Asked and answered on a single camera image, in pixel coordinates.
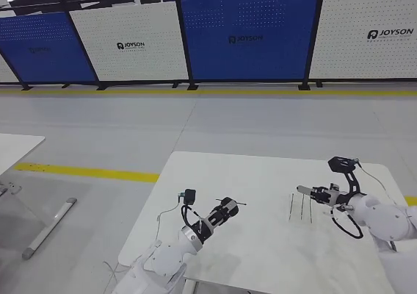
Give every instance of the gray floor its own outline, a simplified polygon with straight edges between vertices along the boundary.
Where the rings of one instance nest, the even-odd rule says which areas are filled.
[[[388,166],[403,194],[417,196],[417,96],[1,95],[0,132],[46,136],[28,162],[151,173],[159,173],[174,150],[359,157]],[[19,171],[8,176],[51,212],[68,197],[79,202],[24,262],[21,252],[41,226],[14,198],[0,198],[0,294],[101,294],[109,281],[110,293],[115,282],[102,262],[116,266],[153,185]]]

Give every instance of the wire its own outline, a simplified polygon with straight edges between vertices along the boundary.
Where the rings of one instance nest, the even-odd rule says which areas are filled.
[[[187,220],[187,210],[190,210],[195,216],[197,216],[199,218],[199,230],[198,230],[198,232],[201,234],[202,233],[202,218],[200,217],[200,215],[195,210],[193,210],[188,205],[183,205],[181,207],[181,214],[182,214],[182,219],[184,220],[184,223],[186,224],[186,226],[193,229],[192,226],[189,224],[189,221]]]
[[[114,269],[112,269],[112,266],[108,263],[108,262],[103,262],[105,265],[107,265],[107,267],[111,270],[111,273],[112,273],[112,276],[114,277],[114,280],[115,280],[115,283],[116,284],[118,284],[118,281],[117,281],[117,277],[115,276],[115,274],[116,273],[123,273],[123,272],[126,272],[128,269],[130,269],[130,267],[128,267],[128,266],[126,266],[126,265],[122,265],[123,267],[125,267],[125,268],[127,268],[127,269],[125,269],[125,270],[117,270],[117,267],[119,266],[119,264],[120,263],[117,263],[116,265],[115,265],[115,268]],[[103,294],[106,292],[106,290],[107,290],[107,288],[109,287],[109,284],[111,284],[111,280],[112,280],[112,277],[111,277],[111,279],[107,282],[107,285],[106,285],[106,287],[104,288],[104,291],[103,291]]]
[[[359,166],[359,168],[364,172],[364,173],[366,173],[368,176],[370,176],[371,178],[373,178],[375,181],[377,181],[377,182],[379,182],[380,183],[380,185],[382,186],[382,188],[384,189],[384,191],[385,191],[385,193],[386,193],[386,195],[387,195],[387,197],[388,198],[390,198],[390,200],[392,200],[392,202],[394,203],[394,205],[398,205],[395,201],[394,201],[394,199],[392,199],[392,197],[390,196],[390,194],[388,194],[388,191],[386,190],[386,188],[385,188],[385,185],[379,180],[379,179],[377,179],[376,177],[374,177],[374,176],[372,176],[370,173],[368,173],[366,170],[364,170],[363,168],[362,168],[362,165],[358,162],[358,166]]]
[[[334,209],[337,208],[340,205],[341,204],[336,204],[335,206],[331,207],[331,210],[330,210],[331,218],[333,219],[334,224],[337,225],[337,227],[340,228],[341,231],[343,231],[344,233],[348,234],[350,237],[352,237],[354,239],[362,239],[363,238],[362,229],[360,229],[360,227],[357,225],[357,223],[355,222],[355,220],[348,213],[347,213],[347,217],[350,219],[350,221],[352,221],[352,223],[354,224],[354,226],[357,228],[358,235],[352,234],[351,232],[347,231],[334,218]]]
[[[160,223],[161,223],[162,215],[163,215],[164,213],[166,213],[166,212],[172,212],[174,209],[178,208],[179,203],[180,203],[180,198],[178,198],[178,203],[176,204],[176,206],[175,206],[175,207],[173,207],[172,209],[165,210],[165,211],[161,212],[161,213],[158,215],[158,217],[156,217],[156,221],[158,221],[158,229],[156,230],[156,238],[155,238],[155,240],[158,240],[159,225],[160,225]],[[140,254],[140,255],[139,255],[136,259],[134,259],[134,261],[131,263],[131,265],[133,265],[133,264],[137,261],[137,259],[139,259],[141,256],[142,256],[142,255]],[[118,267],[118,265],[120,265],[120,263],[117,263],[114,269],[112,269],[112,266],[111,266],[108,262],[103,261],[103,263],[104,263],[104,264],[105,264],[105,265],[106,265],[106,266],[107,266],[107,267],[111,270],[112,277],[114,277],[114,280],[115,280],[115,283],[116,283],[116,284],[118,284],[117,277],[115,276],[115,274],[116,274],[116,273],[124,273],[124,272],[129,271],[130,269],[132,269],[132,268],[133,268],[132,266],[122,265],[123,267],[125,267],[125,268],[126,268],[125,270],[116,270],[116,269],[117,269],[117,267]],[[106,292],[107,288],[109,287],[110,281],[111,281],[111,280],[109,280],[109,283],[107,283],[106,288],[104,288],[103,294]]]
[[[160,214],[158,215],[158,217],[156,217],[156,221],[158,222],[158,229],[156,230],[156,237],[155,237],[155,241],[156,241],[156,240],[158,240],[158,234],[159,234],[159,224],[160,224],[160,223],[161,223],[161,221],[162,221],[162,215],[163,215],[164,213],[166,213],[166,212],[172,212],[174,209],[178,208],[178,206],[179,206],[179,198],[178,198],[178,203],[176,204],[176,206],[175,206],[175,207],[173,207],[172,209],[169,209],[169,210],[165,210],[165,211],[163,211],[162,213],[160,213]]]

